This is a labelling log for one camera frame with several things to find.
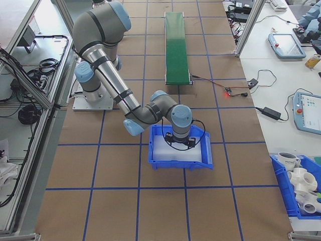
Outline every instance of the grid floor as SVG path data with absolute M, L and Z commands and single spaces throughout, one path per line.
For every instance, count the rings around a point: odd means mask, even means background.
M 287 240 L 290 223 L 250 95 L 226 97 L 205 80 L 165 86 L 164 12 L 171 11 L 184 12 L 193 74 L 247 85 L 222 3 L 123 4 L 132 29 L 118 47 L 120 75 L 143 104 L 161 89 L 191 107 L 211 135 L 214 170 L 155 171 L 148 131 L 131 137 L 116 106 L 74 112 L 70 104 L 36 232 L 44 240 Z

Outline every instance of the blue crate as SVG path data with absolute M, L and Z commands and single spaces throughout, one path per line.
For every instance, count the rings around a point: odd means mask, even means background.
M 172 133 L 172 126 L 164 125 L 164 133 Z M 201 137 L 204 130 L 198 126 L 191 125 L 190 136 L 191 137 Z M 177 160 L 154 160 L 153 159 L 153 137 L 162 136 L 162 126 L 161 125 L 152 125 L 150 126 L 149 131 L 149 147 L 148 147 L 148 162 L 151 164 L 153 169 L 157 168 L 188 168 L 190 170 L 200 169 L 200 168 L 209 168 L 213 169 L 212 161 L 212 151 L 211 151 L 211 141 L 210 134 L 205 132 L 204 137 L 201 139 L 199 145 L 201 145 L 201 155 L 202 162 L 197 161 L 177 161 Z
M 301 166 L 307 169 L 308 172 L 314 175 L 318 188 L 317 191 L 321 192 L 321 166 L 309 159 L 306 156 L 298 156 L 301 159 Z M 298 217 L 299 219 L 321 219 L 321 214 L 309 214 L 301 211 L 295 200 L 295 193 L 293 186 L 287 176 L 285 166 L 277 160 L 277 155 L 271 155 L 274 172 L 277 182 L 279 184 L 285 208 L 289 217 Z

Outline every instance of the white pipe fitting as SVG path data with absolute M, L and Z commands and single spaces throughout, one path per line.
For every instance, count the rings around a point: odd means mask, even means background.
M 318 195 L 309 191 L 305 196 L 297 194 L 295 199 L 300 208 L 307 213 L 321 212 L 321 203 L 317 201 Z
M 305 168 L 294 168 L 293 172 L 287 172 L 290 183 L 294 186 L 294 192 L 305 196 L 309 191 L 315 191 L 317 182 L 310 172 Z

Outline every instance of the black cable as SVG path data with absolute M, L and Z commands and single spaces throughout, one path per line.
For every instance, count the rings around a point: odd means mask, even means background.
M 288 21 L 288 20 L 285 20 L 285 19 L 283 19 L 283 18 L 280 18 L 278 15 L 265 16 L 263 19 L 261 19 L 260 21 L 255 22 L 255 23 L 256 23 L 256 24 L 257 24 L 257 23 L 260 23 L 260 22 L 262 22 L 263 20 L 265 20 L 266 18 L 269 18 L 269 17 L 277 17 L 277 18 L 281 19 L 282 21 L 285 21 L 285 22 L 288 23 L 288 24 L 295 24 L 295 23 L 293 23 L 293 22 L 291 22 L 291 21 Z
M 19 105 L 18 109 L 17 109 L 14 113 L 12 113 L 12 114 L 10 114 L 10 115 L 5 115 L 5 116 L 0 115 L 0 117 L 6 118 L 6 117 L 13 116 L 13 115 L 14 115 L 15 113 L 17 113 L 17 112 L 18 112 L 18 110 L 21 108 L 21 105 L 22 105 L 22 103 L 20 103 L 20 105 Z
M 164 120 L 163 120 L 163 118 L 162 118 L 162 136 L 163 136 L 164 141 L 166 142 L 167 145 L 169 145 L 171 148 L 173 148 L 173 149 L 175 149 L 175 150 L 177 150 L 177 151 L 187 151 L 187 150 L 190 149 L 190 147 L 187 147 L 186 149 L 178 149 L 178 148 L 176 148 L 176 147 L 173 147 L 170 143 L 168 143 L 168 142 L 166 141 L 166 139 L 165 139 L 164 130 L 163 130 L 163 124 L 164 124 Z
M 201 124 L 203 125 L 203 129 L 204 129 L 203 134 L 201 135 L 200 139 L 199 139 L 199 140 L 196 142 L 196 144 L 195 144 L 195 146 L 196 146 L 196 145 L 204 138 L 204 135 L 205 135 L 205 133 L 206 133 L 206 128 L 205 128 L 204 123 L 203 123 L 202 121 L 198 120 L 198 119 L 193 119 L 193 120 L 192 120 L 192 123 L 193 123 L 193 122 L 199 122 L 199 123 L 201 123 Z M 176 147 L 173 147 L 173 146 L 172 146 L 170 143 L 168 143 L 168 142 L 166 141 L 166 139 L 165 139 L 163 125 L 164 125 L 164 120 L 163 120 L 163 118 L 162 118 L 162 135 L 163 135 L 164 141 L 167 143 L 167 145 L 169 145 L 171 148 L 173 148 L 173 149 L 175 149 L 175 150 L 177 150 L 177 151 L 187 151 L 187 150 L 189 150 L 189 149 L 192 148 L 192 147 L 187 147 L 187 149 L 178 149 L 178 148 L 176 148 Z
M 22 91 L 19 91 L 18 93 L 16 93 L 16 98 L 20 103 L 24 103 L 24 104 L 25 103 L 33 103 L 31 101 L 25 101 L 25 97 L 26 97 L 26 99 L 30 99 L 31 98 L 31 97 L 28 97 L 27 95 L 24 95 L 22 93 Z
M 54 58 L 44 59 L 39 62 L 39 72 L 46 75 L 46 76 L 49 76 L 56 71 L 59 63 L 60 63 L 60 61 L 58 61 L 57 59 L 54 59 Z
M 258 89 L 259 87 L 271 87 L 271 86 L 274 85 L 274 83 L 277 81 L 276 76 L 275 76 L 275 75 L 273 74 L 273 72 L 272 72 L 271 70 L 269 70 L 269 69 L 260 69 L 260 70 L 258 70 L 258 71 L 257 71 L 257 77 L 256 77 L 256 80 L 257 80 L 257 81 L 259 81 L 259 73 L 260 73 L 261 71 L 268 71 L 268 72 L 270 72 L 270 73 L 273 75 L 273 77 L 275 78 L 275 80 L 274 80 L 273 83 L 270 84 L 270 85 L 257 85 L 257 86 L 256 86 L 256 89 L 255 89 L 253 92 L 250 92 L 251 94 L 253 94 L 255 91 L 257 91 L 257 89 Z
M 206 133 L 206 128 L 205 128 L 204 123 L 203 123 L 201 120 L 199 120 L 199 119 L 193 119 L 192 123 L 193 123 L 193 122 L 199 122 L 199 123 L 201 123 L 202 126 L 203 126 L 203 129 L 204 129 L 203 134 L 201 135 L 199 141 L 195 144 L 195 146 L 196 146 L 196 145 L 204 138 L 204 135 L 205 135 L 205 133 Z
M 6 98 L 6 99 L 0 99 L 0 102 L 7 102 L 8 100 L 11 100 L 15 95 L 15 92 L 12 91 L 10 97 Z
M 18 83 L 21 85 L 20 78 L 18 77 L 18 74 L 17 74 L 15 68 L 12 66 L 12 64 L 10 64 L 10 63 L 7 62 L 6 60 L 2 59 L 1 57 L 0 57 L 0 61 L 3 62 L 5 65 L 7 65 L 7 66 L 12 70 L 12 72 L 14 73 L 14 76 L 15 76 L 16 80 L 17 80 Z M 35 83 L 33 83 L 33 81 L 31 81 L 31 79 L 28 77 L 28 75 L 27 75 L 27 78 L 26 78 L 26 79 L 27 79 L 33 86 L 35 86 L 38 91 L 41 91 L 41 92 L 42 92 L 42 90 L 41 90 Z
M 289 120 L 289 112 L 287 112 L 286 106 L 289 104 L 289 99 L 290 99 L 290 97 L 293 96 L 293 95 L 295 95 L 295 93 L 297 93 L 297 91 L 300 90 L 300 89 L 301 89 L 301 90 L 304 90 L 304 91 L 306 91 L 306 92 L 308 92 L 308 93 L 310 93 L 310 94 L 313 94 L 312 92 L 310 92 L 310 91 L 308 91 L 308 90 L 306 90 L 306 89 L 299 88 L 299 89 L 297 89 L 293 94 L 289 95 L 289 96 L 287 97 L 287 102 L 286 102 L 286 104 L 285 104 L 285 106 L 284 106 L 284 109 L 285 109 L 287 118 L 286 118 L 286 119 L 281 119 L 281 118 L 280 118 L 280 120 L 282 120 L 282 121 L 284 121 L 284 122 L 286 122 L 286 121 Z
M 71 90 L 70 90 L 70 94 L 69 94 L 69 98 L 72 97 L 72 89 L 74 88 L 74 85 L 76 83 L 77 79 L 75 79 L 75 81 L 73 82 L 72 86 L 71 86 Z
M 67 49 L 68 44 L 69 44 L 69 39 L 68 39 L 68 37 L 65 36 L 65 35 L 36 36 L 36 38 L 64 38 L 64 39 L 66 39 L 66 45 L 65 45 L 65 47 L 64 47 L 64 49 L 63 49 L 63 51 L 62 51 L 60 60 L 57 62 L 57 64 L 55 65 L 55 68 L 53 69 L 54 71 L 52 71 L 50 74 L 49 74 L 49 73 L 47 73 L 47 74 L 44 73 L 46 76 L 49 76 L 49 75 L 51 75 L 51 74 L 54 74 L 55 71 L 56 71 L 56 70 L 58 69 L 58 67 L 60 66 L 61 61 L 62 61 L 62 58 L 65 56 L 66 49 Z M 49 85 L 49 87 L 48 87 L 48 90 L 47 90 L 47 95 L 50 93 L 50 91 L 51 91 L 51 89 L 52 89 L 52 87 L 53 87 L 51 81 L 49 81 L 49 80 L 48 80 L 48 85 Z
M 37 123 L 36 123 L 36 127 L 35 127 L 34 131 L 33 131 L 33 132 L 31 131 L 31 132 L 32 132 L 32 135 L 31 135 L 31 137 L 30 137 L 30 141 L 29 141 L 29 144 L 28 144 L 28 148 L 27 148 L 27 152 L 26 152 L 25 158 L 24 158 L 23 162 L 21 163 L 21 168 L 20 168 L 18 177 L 16 178 L 16 183 L 15 183 L 14 189 L 13 189 L 13 191 L 11 192 L 11 194 L 8 195 L 8 198 L 7 198 L 5 201 L 0 202 L 0 208 L 1 208 L 1 207 L 4 207 L 4 206 L 6 206 L 8 203 L 10 203 L 10 201 L 12 200 L 12 198 L 15 196 L 15 193 L 16 193 L 16 190 L 17 190 L 17 187 L 18 187 L 18 183 L 19 183 L 20 178 L 21 178 L 21 175 L 22 175 L 22 170 L 23 170 L 23 168 L 24 168 L 24 166 L 25 166 L 25 164 L 26 164 L 26 162 L 27 162 L 27 160 L 28 160 L 29 154 L 30 154 L 31 144 L 32 144 L 32 142 L 33 142 L 33 140 L 34 140 L 34 138 L 35 138 L 35 132 L 36 132 L 36 129 L 38 128 L 39 120 L 40 120 L 40 118 L 38 118 L 38 121 L 37 121 Z

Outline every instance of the wire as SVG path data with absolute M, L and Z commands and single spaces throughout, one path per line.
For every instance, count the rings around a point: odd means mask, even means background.
M 285 19 L 283 19 L 283 18 L 280 18 L 278 15 L 265 16 L 263 19 L 261 19 L 260 21 L 255 22 L 255 23 L 256 23 L 256 24 L 257 24 L 257 23 L 260 23 L 260 22 L 262 22 L 263 20 L 265 20 L 266 18 L 269 18 L 269 17 L 277 17 L 277 18 L 281 19 L 282 21 L 285 21 L 285 22 L 288 23 L 288 24 L 295 24 L 295 23 L 293 23 L 293 22 L 291 22 L 291 21 L 288 21 L 288 20 L 285 20 Z
M 34 131 L 31 130 L 32 135 L 31 135 L 31 137 L 30 137 L 30 141 L 29 141 L 29 145 L 28 145 L 28 148 L 27 148 L 27 152 L 26 152 L 25 158 L 24 158 L 23 162 L 21 163 L 21 168 L 20 168 L 18 177 L 16 178 L 16 183 L 15 183 L 14 189 L 13 189 L 13 191 L 11 192 L 11 194 L 8 195 L 8 198 L 7 198 L 5 201 L 0 202 L 0 208 L 1 208 L 1 207 L 4 207 L 4 206 L 6 206 L 8 203 L 10 203 L 11 199 L 14 197 L 14 195 L 15 195 L 15 193 L 16 193 L 16 190 L 17 190 L 17 187 L 18 187 L 18 183 L 19 183 L 20 178 L 21 178 L 21 175 L 22 175 L 22 170 L 23 170 L 23 168 L 24 168 L 24 166 L 25 166 L 25 164 L 26 164 L 26 162 L 27 162 L 27 160 L 28 160 L 29 154 L 30 154 L 31 144 L 32 144 L 32 142 L 33 142 L 33 140 L 34 140 L 34 138 L 35 138 L 35 131 L 36 131 L 36 129 L 38 128 L 39 120 L 40 120 L 40 118 L 38 118 L 38 120 L 37 120 L 37 123 L 36 123 L 36 126 L 35 126 Z
M 70 90 L 70 94 L 69 94 L 69 98 L 72 97 L 72 89 L 74 88 L 74 85 L 76 83 L 77 79 L 75 79 L 75 81 L 73 82 L 72 86 L 71 86 L 71 90 Z
M 206 133 L 206 128 L 205 128 L 204 123 L 203 123 L 201 120 L 199 120 L 199 119 L 193 119 L 192 123 L 193 123 L 193 122 L 199 122 L 199 123 L 201 123 L 202 126 L 203 126 L 203 129 L 204 129 L 203 134 L 201 135 L 199 141 L 196 142 L 196 144 L 195 144 L 195 146 L 196 146 L 196 145 L 204 138 L 204 135 L 205 135 L 205 133 Z
M 50 36 L 36 36 L 36 38 L 64 38 L 66 39 L 66 45 L 64 46 L 64 49 L 63 49 L 63 52 L 61 54 L 61 58 L 60 60 L 56 60 L 56 59 L 52 59 L 52 58 L 49 58 L 49 59 L 45 59 L 45 60 L 42 60 L 40 62 L 40 67 L 38 68 L 40 70 L 40 72 L 44 75 L 50 75 L 50 74 L 53 74 L 56 69 L 60 66 L 60 63 L 61 63 L 61 60 L 62 58 L 64 57 L 65 53 L 66 53 L 66 49 L 67 49 L 67 46 L 69 44 L 69 39 L 67 36 L 64 36 L 64 35 L 50 35 Z M 0 57 L 0 61 L 3 62 L 4 64 L 6 64 L 7 66 L 9 66 L 13 73 L 14 73 L 14 76 L 15 78 L 17 79 L 17 81 L 20 83 L 20 79 L 18 78 L 18 75 L 17 75 L 17 72 L 15 70 L 15 68 L 13 67 L 13 65 L 9 62 L 9 61 L 12 61 L 13 64 L 16 66 L 17 70 L 20 72 L 20 74 L 28 81 L 30 82 L 35 88 L 36 90 L 48 95 L 51 91 L 51 88 L 52 88 L 52 85 L 50 84 L 50 87 L 49 87 L 49 80 L 47 80 L 47 89 L 46 90 L 43 90 L 41 89 L 36 83 L 34 83 L 30 77 L 28 76 L 27 72 L 24 70 L 23 66 L 21 65 L 21 63 L 15 58 L 13 57 L 12 55 L 10 55 L 6 50 L 4 50 L 3 48 L 0 47 L 0 53 L 2 53 L 4 55 L 4 57 L 7 59 L 4 60 L 3 58 Z M 46 68 L 53 68 L 52 70 L 48 71 L 48 72 L 42 72 L 41 70 L 42 69 L 46 69 Z
M 15 92 L 12 91 L 10 97 L 8 97 L 6 99 L 0 99 L 0 102 L 7 102 L 8 100 L 11 100 L 14 96 L 15 96 Z
M 18 107 L 18 109 L 14 112 L 14 113 L 12 113 L 12 114 L 10 114 L 10 115 L 0 115 L 0 117 L 3 117 L 3 118 L 6 118 L 6 117 L 10 117 L 10 116 L 13 116 L 15 113 L 17 113 L 18 112 L 18 110 L 21 108 L 21 105 L 22 105 L 22 103 L 20 103 L 20 105 L 19 105 L 19 107 Z
M 176 148 L 176 147 L 173 147 L 170 143 L 168 143 L 168 142 L 166 141 L 166 139 L 165 139 L 164 130 L 163 130 L 163 125 L 164 125 L 164 120 L 163 120 L 163 118 L 162 118 L 162 136 L 163 136 L 164 141 L 166 142 L 167 145 L 169 145 L 171 148 L 173 148 L 173 149 L 175 149 L 175 150 L 177 150 L 177 151 L 187 151 L 187 150 L 190 149 L 190 147 L 187 147 L 186 149 L 178 149 L 178 148 Z
M 260 73 L 261 71 L 268 71 L 268 72 L 270 72 L 270 73 L 274 76 L 275 80 L 274 80 L 273 83 L 270 84 L 270 85 L 257 85 L 257 86 L 256 86 L 256 89 L 255 89 L 253 92 L 251 92 L 251 94 L 253 94 L 255 91 L 257 91 L 257 89 L 258 89 L 259 87 L 271 87 L 271 86 L 274 85 L 274 83 L 277 81 L 276 76 L 275 76 L 275 75 L 273 74 L 273 72 L 272 72 L 271 70 L 269 70 L 269 69 L 260 69 L 260 70 L 258 70 L 258 71 L 257 71 L 257 77 L 256 77 L 256 80 L 257 80 L 257 81 L 259 81 L 259 73 Z
M 289 95 L 289 96 L 287 97 L 287 102 L 286 102 L 286 104 L 285 104 L 285 106 L 284 106 L 284 109 L 285 109 L 287 118 L 286 118 L 286 119 L 281 119 L 281 118 L 280 118 L 280 120 L 282 120 L 282 121 L 284 121 L 284 122 L 286 122 L 286 121 L 289 120 L 289 112 L 287 112 L 286 106 L 289 104 L 289 99 L 290 99 L 290 97 L 293 96 L 293 95 L 295 95 L 295 93 L 297 93 L 297 91 L 300 90 L 300 89 L 301 89 L 301 90 L 304 90 L 304 91 L 306 91 L 306 92 L 308 92 L 308 93 L 310 93 L 310 94 L 313 94 L 312 92 L 310 92 L 310 91 L 308 91 L 308 90 L 306 90 L 306 89 L 299 88 L 299 89 L 297 89 L 293 94 Z
M 226 88 L 225 86 L 223 86 L 223 85 L 221 85 L 221 84 L 219 84 L 219 83 L 216 83 L 216 82 L 214 82 L 213 80 L 210 80 L 210 79 L 207 79 L 207 78 L 199 77 L 199 76 L 194 75 L 194 74 L 192 74 L 192 77 L 193 77 L 193 78 L 197 78 L 197 79 L 207 80 L 207 81 L 212 82 L 213 84 L 215 84 L 215 85 L 217 85 L 217 86 L 219 86 L 219 87 Z M 249 88 L 250 88 L 250 87 L 246 87 L 246 86 L 229 86 L 229 87 L 230 87 L 230 88 L 238 88 L 238 89 L 249 89 Z
M 199 122 L 199 123 L 201 123 L 201 124 L 203 125 L 203 129 L 204 129 L 204 130 L 203 130 L 203 134 L 201 135 L 200 139 L 195 143 L 195 146 L 196 146 L 196 145 L 204 138 L 204 135 L 205 135 L 205 133 L 206 133 L 206 128 L 205 128 L 204 123 L 203 123 L 202 121 L 198 120 L 198 119 L 193 119 L 193 120 L 192 120 L 192 123 L 193 123 L 193 122 Z M 163 120 L 163 118 L 162 118 L 162 135 L 163 135 L 164 141 L 165 141 L 165 142 L 167 143 L 167 145 L 169 145 L 171 148 L 173 148 L 173 149 L 175 149 L 175 150 L 177 150 L 177 151 L 187 151 L 187 150 L 193 148 L 193 147 L 187 147 L 186 149 L 178 149 L 178 148 L 176 148 L 176 147 L 173 147 L 173 146 L 172 146 L 170 143 L 168 143 L 168 142 L 166 141 L 166 139 L 165 139 L 163 126 L 164 126 L 164 120 Z

